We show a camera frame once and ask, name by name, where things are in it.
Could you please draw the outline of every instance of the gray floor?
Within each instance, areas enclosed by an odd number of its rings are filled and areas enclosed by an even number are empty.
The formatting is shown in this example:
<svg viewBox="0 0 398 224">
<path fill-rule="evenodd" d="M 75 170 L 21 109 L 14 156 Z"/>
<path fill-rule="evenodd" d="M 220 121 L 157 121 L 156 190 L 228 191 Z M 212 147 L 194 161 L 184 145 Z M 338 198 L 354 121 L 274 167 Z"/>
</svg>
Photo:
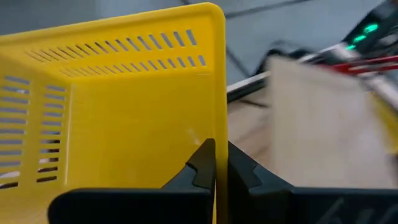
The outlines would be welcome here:
<svg viewBox="0 0 398 224">
<path fill-rule="evenodd" d="M 278 39 L 293 40 L 311 49 L 337 43 L 380 0 L 309 0 L 281 6 L 292 0 L 213 0 L 229 18 L 227 46 L 242 65 L 227 56 L 228 84 L 255 71 L 269 47 Z M 0 34 L 60 26 L 180 6 L 201 0 L 2 0 Z M 242 16 L 237 12 L 270 9 Z"/>
</svg>

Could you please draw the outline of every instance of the basket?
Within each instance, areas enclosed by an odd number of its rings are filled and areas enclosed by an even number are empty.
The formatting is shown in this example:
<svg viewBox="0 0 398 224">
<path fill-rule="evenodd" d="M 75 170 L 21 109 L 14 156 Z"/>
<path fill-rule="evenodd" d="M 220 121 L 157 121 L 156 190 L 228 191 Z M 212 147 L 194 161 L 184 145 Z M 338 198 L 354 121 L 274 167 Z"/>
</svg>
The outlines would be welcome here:
<svg viewBox="0 0 398 224">
<path fill-rule="evenodd" d="M 45 223 L 72 189 L 160 188 L 209 138 L 225 174 L 224 54 L 210 3 L 0 37 L 0 223 Z"/>
</svg>

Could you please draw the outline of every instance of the green light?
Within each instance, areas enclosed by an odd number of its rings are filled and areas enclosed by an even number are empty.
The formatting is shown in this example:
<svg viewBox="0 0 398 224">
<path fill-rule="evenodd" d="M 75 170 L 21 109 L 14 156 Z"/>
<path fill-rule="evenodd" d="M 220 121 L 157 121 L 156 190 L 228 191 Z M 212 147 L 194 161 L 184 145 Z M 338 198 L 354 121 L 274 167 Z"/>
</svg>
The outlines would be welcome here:
<svg viewBox="0 0 398 224">
<path fill-rule="evenodd" d="M 363 39 L 365 39 L 365 38 L 366 38 L 365 35 L 359 35 L 359 36 L 357 36 L 357 37 L 354 38 L 353 42 L 354 42 L 354 43 L 357 43 L 357 42 L 359 42 L 359 41 L 361 41 L 361 40 L 363 40 Z"/>
<path fill-rule="evenodd" d="M 355 45 L 351 44 L 351 45 L 347 46 L 346 49 L 347 49 L 347 50 L 352 50 L 352 49 L 354 49 L 355 47 L 356 47 Z"/>
<path fill-rule="evenodd" d="M 363 32 L 364 32 L 365 34 L 368 34 L 368 33 L 370 33 L 370 32 L 375 31 L 377 28 L 379 28 L 379 25 L 377 25 L 377 24 L 370 24 L 370 25 L 368 25 L 367 27 L 365 27 L 365 29 L 363 30 Z"/>
</svg>

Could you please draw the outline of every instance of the wooden surface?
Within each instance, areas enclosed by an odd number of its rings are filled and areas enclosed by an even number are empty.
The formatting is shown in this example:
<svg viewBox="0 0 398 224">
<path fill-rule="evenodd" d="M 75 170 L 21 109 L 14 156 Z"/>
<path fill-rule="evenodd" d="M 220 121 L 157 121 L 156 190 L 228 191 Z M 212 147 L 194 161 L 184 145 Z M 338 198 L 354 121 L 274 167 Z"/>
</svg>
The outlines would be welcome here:
<svg viewBox="0 0 398 224">
<path fill-rule="evenodd" d="M 334 85 L 340 85 L 338 80 L 334 82 Z M 350 90 L 354 86 L 355 83 L 348 83 L 346 87 Z M 289 91 L 286 88 L 294 87 L 290 83 L 285 87 L 285 93 Z M 271 100 L 269 90 L 259 90 L 242 101 L 229 104 L 229 140 L 258 163 L 297 186 L 396 188 L 398 174 L 395 163 L 382 145 L 381 131 L 371 110 L 365 108 L 363 101 L 362 104 L 358 102 L 359 99 L 364 100 L 364 95 L 357 90 L 350 90 L 352 96 L 343 102 L 347 107 L 337 111 L 323 108 L 320 110 L 324 116 L 301 115 L 300 121 L 279 122 L 283 126 L 279 129 L 275 128 L 273 113 L 278 106 L 286 110 L 286 105 L 280 101 L 275 103 L 274 93 Z M 338 101 L 342 95 L 350 95 L 341 91 L 336 97 L 330 90 L 322 94 L 336 101 L 331 107 L 342 104 Z M 268 104 L 271 108 L 248 104 L 247 100 Z M 301 107 L 307 109 L 297 111 L 300 105 L 296 104 L 293 108 L 290 105 L 287 112 L 309 113 L 309 105 Z M 361 116 L 355 114 L 358 110 L 363 110 Z"/>
</svg>

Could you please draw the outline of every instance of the green led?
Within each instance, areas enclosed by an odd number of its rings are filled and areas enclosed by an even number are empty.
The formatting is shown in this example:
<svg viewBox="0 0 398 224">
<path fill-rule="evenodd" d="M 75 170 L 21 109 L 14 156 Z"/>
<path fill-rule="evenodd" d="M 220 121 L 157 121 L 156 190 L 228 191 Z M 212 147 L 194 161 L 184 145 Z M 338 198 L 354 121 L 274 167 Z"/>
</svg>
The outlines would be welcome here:
<svg viewBox="0 0 398 224">
<path fill-rule="evenodd" d="M 356 47 L 355 45 L 351 44 L 351 45 L 347 46 L 346 49 L 347 49 L 347 50 L 352 50 L 352 49 L 354 49 L 355 47 Z"/>
<path fill-rule="evenodd" d="M 370 24 L 370 25 L 368 25 L 367 27 L 365 27 L 365 29 L 363 30 L 363 32 L 364 32 L 365 34 L 368 34 L 368 33 L 370 33 L 370 32 L 375 31 L 377 28 L 379 28 L 379 25 L 377 25 L 377 24 Z"/>
<path fill-rule="evenodd" d="M 366 38 L 365 35 L 359 35 L 359 36 L 357 36 L 357 37 L 354 38 L 353 42 L 354 42 L 354 43 L 357 43 L 357 42 L 359 42 L 359 41 L 361 41 L 361 40 L 363 40 L 363 39 L 365 39 L 365 38 Z"/>
</svg>

